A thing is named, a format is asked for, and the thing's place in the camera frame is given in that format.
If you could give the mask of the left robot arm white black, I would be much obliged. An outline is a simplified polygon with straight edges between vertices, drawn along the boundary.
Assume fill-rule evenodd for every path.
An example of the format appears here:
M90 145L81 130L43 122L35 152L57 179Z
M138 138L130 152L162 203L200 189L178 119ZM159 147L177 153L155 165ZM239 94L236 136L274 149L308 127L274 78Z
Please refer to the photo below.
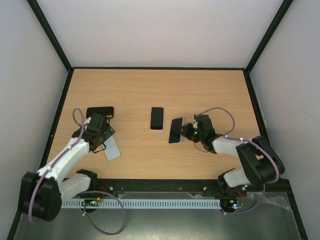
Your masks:
M95 186L97 174L89 170L81 169L71 178L65 177L88 153L106 150L106 141L115 133L110 125L113 117L114 112L106 107L94 108L91 114L81 117L79 129L52 161L22 177L18 209L28 216L31 224L36 219L52 221L64 202Z

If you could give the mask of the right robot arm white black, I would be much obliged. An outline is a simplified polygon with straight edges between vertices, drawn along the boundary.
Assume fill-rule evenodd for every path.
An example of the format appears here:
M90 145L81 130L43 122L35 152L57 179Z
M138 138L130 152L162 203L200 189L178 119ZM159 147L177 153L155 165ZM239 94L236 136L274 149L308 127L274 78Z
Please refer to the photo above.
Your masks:
M245 185L260 187L276 183L285 172L283 162L264 136L246 139L218 134L208 115L195 115L194 123L182 126L180 132L189 141L200 142L206 152L239 158L240 168L218 176L218 191L224 196Z

